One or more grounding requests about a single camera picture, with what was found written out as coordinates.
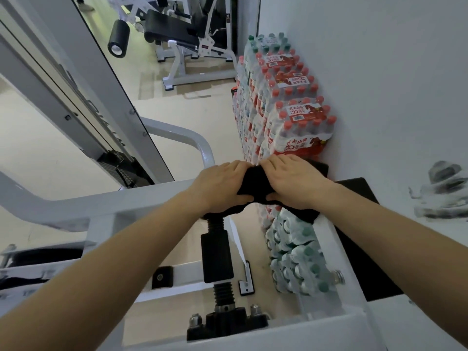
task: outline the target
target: beige floor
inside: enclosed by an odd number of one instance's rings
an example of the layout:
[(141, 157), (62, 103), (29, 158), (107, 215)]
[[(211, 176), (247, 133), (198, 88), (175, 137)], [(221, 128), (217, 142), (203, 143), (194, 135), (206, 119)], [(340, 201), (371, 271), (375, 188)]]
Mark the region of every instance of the beige floor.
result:
[[(216, 163), (242, 159), (241, 147), (232, 114), (230, 89), (232, 80), (178, 86), (165, 92), (162, 76), (172, 61), (158, 64), (152, 45), (132, 29), (129, 49), (123, 59), (113, 58), (106, 44), (116, 19), (106, 0), (86, 0), (96, 8), (85, 14), (85, 20), (117, 74), (123, 88), (143, 117), (183, 126), (206, 138)], [(188, 72), (216, 70), (230, 66), (219, 59), (189, 61)], [(176, 180), (195, 177), (203, 168), (198, 151), (185, 144), (152, 136), (169, 170)], [(47, 199), (62, 199), (116, 190), (119, 186), (99, 167), (87, 159), (74, 145), (42, 117), (20, 94), (0, 83), (0, 158), (1, 169), (23, 186)], [(260, 304), (272, 317), (298, 313), (293, 295), (280, 295), (273, 287), (266, 246), (254, 206), (233, 217), (244, 248), (251, 262), (255, 295), (240, 297), (238, 306)], [(22, 222), (0, 209), (0, 249), (9, 243), (18, 246), (39, 246), (50, 242), (77, 240), (83, 233), (64, 233)], [(201, 259), (200, 234), (206, 231), (203, 222), (196, 223), (186, 237), (167, 257), (165, 264), (178, 264)], [(243, 278), (243, 265), (235, 246), (233, 254), (235, 280)], [(184, 335), (188, 318), (193, 313), (213, 311), (211, 290), (187, 293), (135, 304), (126, 317), (124, 344), (134, 344), (165, 337)]]

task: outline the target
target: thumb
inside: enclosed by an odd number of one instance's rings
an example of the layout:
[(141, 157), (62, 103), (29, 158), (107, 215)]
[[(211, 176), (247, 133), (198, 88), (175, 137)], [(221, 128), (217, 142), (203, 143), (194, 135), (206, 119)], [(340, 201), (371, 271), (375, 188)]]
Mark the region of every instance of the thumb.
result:
[(270, 193), (265, 198), (267, 201), (280, 201), (280, 195), (277, 192)]
[(237, 204), (245, 205), (247, 203), (253, 202), (254, 196), (252, 195), (237, 195)]

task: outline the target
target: shoe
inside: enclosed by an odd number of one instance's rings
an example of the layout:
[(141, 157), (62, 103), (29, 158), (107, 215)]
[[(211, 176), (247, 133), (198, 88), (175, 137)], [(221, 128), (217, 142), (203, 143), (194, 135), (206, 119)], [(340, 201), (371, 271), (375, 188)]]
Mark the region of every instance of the shoe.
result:
[(78, 4), (78, 9), (81, 12), (91, 12), (94, 11), (94, 7), (86, 4)]

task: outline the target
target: person's right arm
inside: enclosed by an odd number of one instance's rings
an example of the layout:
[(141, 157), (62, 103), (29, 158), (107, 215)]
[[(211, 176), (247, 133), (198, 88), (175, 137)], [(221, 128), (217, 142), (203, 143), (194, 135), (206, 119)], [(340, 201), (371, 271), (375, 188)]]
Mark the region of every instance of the person's right arm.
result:
[(324, 214), (436, 324), (468, 347), (468, 248), (323, 177), (295, 155), (260, 162), (278, 200)]

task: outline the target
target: machine seat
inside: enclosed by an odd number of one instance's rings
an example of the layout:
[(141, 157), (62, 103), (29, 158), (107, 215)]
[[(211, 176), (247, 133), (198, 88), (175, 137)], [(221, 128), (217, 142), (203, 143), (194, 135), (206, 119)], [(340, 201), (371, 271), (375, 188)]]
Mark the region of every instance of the machine seat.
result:
[(145, 40), (148, 43), (152, 43), (155, 40), (175, 40), (181, 46), (193, 48), (199, 45), (196, 35), (196, 27), (183, 20), (154, 10), (149, 10), (146, 14)]

